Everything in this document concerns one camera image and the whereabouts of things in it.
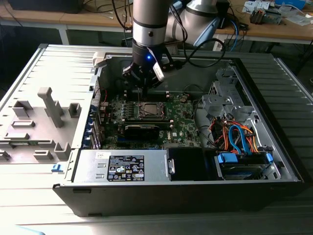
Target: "power supply label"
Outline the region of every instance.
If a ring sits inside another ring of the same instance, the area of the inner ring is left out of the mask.
[[[144,181],[144,156],[110,156],[108,181]]]

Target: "motherboard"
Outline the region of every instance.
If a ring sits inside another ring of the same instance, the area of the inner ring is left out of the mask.
[[[102,149],[199,147],[192,112],[192,102],[184,95],[167,95],[162,102],[117,95],[106,103]]]

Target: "wooden table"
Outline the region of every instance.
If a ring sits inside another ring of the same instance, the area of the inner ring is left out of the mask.
[[[102,4],[110,4],[110,0],[97,0],[97,6]],[[117,2],[116,7],[123,6],[123,2]],[[283,19],[282,24],[263,24],[255,25],[250,24],[249,14],[242,13],[242,8],[245,0],[231,0],[231,5],[237,18],[240,22],[249,25],[249,30],[245,36],[245,40],[251,41],[264,41],[264,42],[282,42],[282,43],[297,43],[297,44],[309,44],[313,39],[313,24],[306,26],[299,26],[292,22]],[[20,22],[22,26],[29,27],[45,27],[56,28],[59,30],[63,44],[68,45],[67,30],[92,30],[92,31],[111,31],[111,32],[123,32],[120,27],[116,16],[110,13],[91,13],[87,10],[83,10],[79,14],[66,14],[59,12],[38,12],[38,11],[16,11],[12,10],[11,6],[6,3],[5,9],[3,5],[0,5],[0,22],[5,25],[20,26],[11,14]],[[86,8],[94,11],[94,3],[91,2],[86,5]],[[112,6],[104,6],[102,11],[111,10]],[[304,11],[313,11],[313,7],[306,6]],[[119,16],[122,17],[124,12],[123,8],[118,9]],[[113,16],[113,19],[109,19],[106,16]],[[215,37],[222,41],[230,38],[234,33],[232,27],[226,27],[225,29],[218,29]]]

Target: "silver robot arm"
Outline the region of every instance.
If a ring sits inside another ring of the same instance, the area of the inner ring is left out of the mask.
[[[192,0],[186,9],[181,9],[179,14],[188,29],[188,43],[197,46],[212,38],[218,25],[213,21],[217,13],[215,1]],[[169,14],[172,3],[173,0],[134,0],[133,61],[123,69],[123,76],[141,88],[143,96],[184,64],[174,61],[164,44],[165,36],[184,40],[180,26]]]

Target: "blue cable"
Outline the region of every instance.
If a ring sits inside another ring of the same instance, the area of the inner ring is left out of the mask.
[[[235,39],[235,42],[234,42],[233,47],[232,47],[231,50],[230,50],[230,51],[232,51],[232,50],[235,48],[236,44],[237,44],[237,39],[238,39],[239,31],[238,31],[238,27],[236,26],[236,23],[235,23],[234,21],[230,21],[230,22],[233,23],[233,25],[235,26],[235,29],[236,29],[236,39]]]
[[[252,153],[251,153],[251,151],[250,151],[250,149],[249,149],[249,146],[248,146],[247,143],[246,143],[245,133],[244,133],[243,129],[242,129],[240,126],[238,126],[238,125],[233,125],[233,126],[231,126],[230,129],[229,129],[229,131],[228,131],[228,137],[229,137],[229,142],[230,142],[230,144],[238,151],[239,154],[241,154],[240,149],[238,148],[237,145],[235,145],[235,143],[234,143],[234,141],[233,141],[233,132],[232,132],[232,130],[233,130],[234,128],[237,128],[237,129],[239,130],[239,133],[240,133],[240,135],[241,135],[241,142],[243,143],[243,147],[244,147],[244,151],[245,151],[248,155],[251,155]]]

